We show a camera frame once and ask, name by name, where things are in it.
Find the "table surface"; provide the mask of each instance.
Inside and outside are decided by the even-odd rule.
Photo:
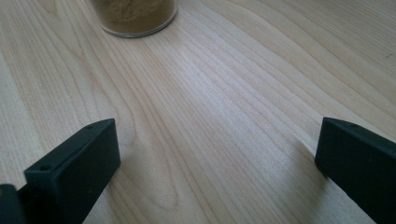
[[[85,223],[373,223],[314,164],[323,117],[396,139],[392,0],[181,0],[155,35],[83,0],[0,7],[0,179],[115,118],[122,165]]]

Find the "wooden table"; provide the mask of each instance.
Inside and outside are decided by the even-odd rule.
[[[86,223],[372,223],[314,156],[322,117],[396,139],[391,0],[181,0],[144,38],[82,0],[0,7],[0,179],[115,118],[121,168]]]

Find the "brown powder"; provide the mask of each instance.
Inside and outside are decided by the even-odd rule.
[[[105,29],[138,35],[153,31],[175,13],[176,0],[90,0]]]

